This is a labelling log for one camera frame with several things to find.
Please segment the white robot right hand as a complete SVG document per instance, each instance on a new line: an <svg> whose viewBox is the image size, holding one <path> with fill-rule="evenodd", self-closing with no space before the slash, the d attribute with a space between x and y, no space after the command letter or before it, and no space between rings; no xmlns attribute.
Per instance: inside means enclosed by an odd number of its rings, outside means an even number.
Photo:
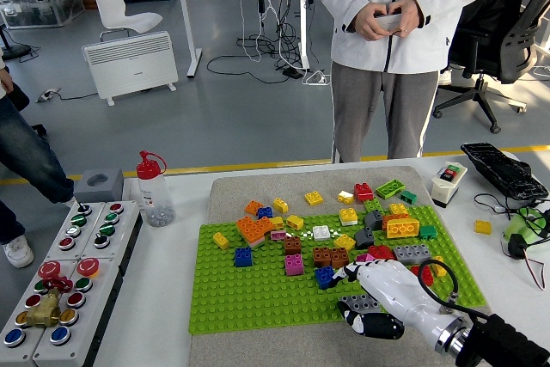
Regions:
<svg viewBox="0 0 550 367"><path fill-rule="evenodd" d="M351 263L340 268L330 286L348 278L357 280L386 310L384 314L360 314L346 303L338 309L358 334L377 339L400 339L406 327L421 332L432 348L446 346L450 337L466 323L458 315L442 314L435 300L422 289L418 278L396 260Z"/></svg>

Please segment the person's left hand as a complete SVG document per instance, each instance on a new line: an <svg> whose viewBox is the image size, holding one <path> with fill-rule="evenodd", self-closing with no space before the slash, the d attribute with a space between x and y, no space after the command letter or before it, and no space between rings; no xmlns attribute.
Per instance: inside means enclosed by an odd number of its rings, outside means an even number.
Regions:
<svg viewBox="0 0 550 367"><path fill-rule="evenodd" d="M390 15L400 12L399 24L390 30L392 35L395 34L401 38L405 38L419 26L420 15L416 0L397 0L392 2L387 7L387 12Z"/></svg>

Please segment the person's right hand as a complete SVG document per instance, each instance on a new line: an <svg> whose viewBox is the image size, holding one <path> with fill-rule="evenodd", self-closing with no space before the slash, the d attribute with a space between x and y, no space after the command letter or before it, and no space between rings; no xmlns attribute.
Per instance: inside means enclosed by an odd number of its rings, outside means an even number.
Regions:
<svg viewBox="0 0 550 367"><path fill-rule="evenodd" d="M375 41L390 35L376 20L377 15L386 15L387 5L384 3L368 3L362 7L354 18L353 27L367 41Z"/></svg>

